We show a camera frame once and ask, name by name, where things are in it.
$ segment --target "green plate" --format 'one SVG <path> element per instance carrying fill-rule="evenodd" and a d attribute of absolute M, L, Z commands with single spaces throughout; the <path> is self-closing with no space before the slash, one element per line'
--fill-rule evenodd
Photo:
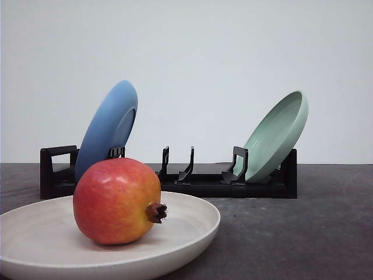
<path fill-rule="evenodd" d="M 293 92 L 265 116 L 247 140 L 249 150 L 246 182 L 258 183 L 267 178 L 286 158 L 300 137 L 308 116 L 308 102 L 301 92 Z M 242 157 L 233 169 L 242 170 Z"/>

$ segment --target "dish rack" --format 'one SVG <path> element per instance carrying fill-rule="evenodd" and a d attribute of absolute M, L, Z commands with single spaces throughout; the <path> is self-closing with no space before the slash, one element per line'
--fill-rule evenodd
<path fill-rule="evenodd" d="M 50 199 L 72 195 L 76 186 L 74 170 L 79 149 L 76 146 L 43 148 L 40 150 L 40 198 Z M 70 154 L 69 167 L 54 171 L 52 157 Z M 189 194 L 196 197 L 232 197 L 232 198 L 297 198 L 297 150 L 292 149 L 262 183 L 247 183 L 245 174 L 248 170 L 249 151 L 238 146 L 233 147 L 233 160 L 230 167 L 220 174 L 193 173 L 194 147 L 191 146 L 189 165 L 178 174 L 167 172 L 170 148 L 163 149 L 162 165 L 156 171 L 161 182 L 162 191 Z M 108 151 L 107 158 L 125 156 L 125 147 Z M 234 174 L 237 156 L 242 157 L 242 169 Z"/>

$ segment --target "blue plate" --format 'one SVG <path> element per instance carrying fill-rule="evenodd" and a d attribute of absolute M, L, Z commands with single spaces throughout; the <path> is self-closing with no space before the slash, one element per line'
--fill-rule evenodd
<path fill-rule="evenodd" d="M 138 109 L 135 88 L 122 81 L 113 87 L 94 115 L 80 147 L 75 180 L 93 164 L 107 158 L 111 148 L 125 146 Z"/>

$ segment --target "table surface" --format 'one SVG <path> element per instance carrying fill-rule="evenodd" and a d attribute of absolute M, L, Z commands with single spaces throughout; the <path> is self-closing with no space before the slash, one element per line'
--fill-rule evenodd
<path fill-rule="evenodd" d="M 226 167 L 213 165 L 216 173 Z M 197 173 L 203 168 L 195 165 Z M 1 213 L 41 200 L 39 174 L 39 164 L 1 164 Z M 216 237 L 157 280 L 373 279 L 372 164 L 299 164 L 294 200 L 205 199 L 221 213 Z"/>

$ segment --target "white backdrop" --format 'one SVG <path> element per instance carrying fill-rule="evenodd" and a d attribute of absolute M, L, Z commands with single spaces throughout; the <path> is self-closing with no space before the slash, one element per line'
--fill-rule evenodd
<path fill-rule="evenodd" d="M 8 0 L 1 6 L 1 162 L 77 145 L 129 80 L 127 156 L 231 160 L 301 90 L 299 163 L 373 163 L 373 1 Z M 65 157 L 56 162 L 66 161 Z"/>

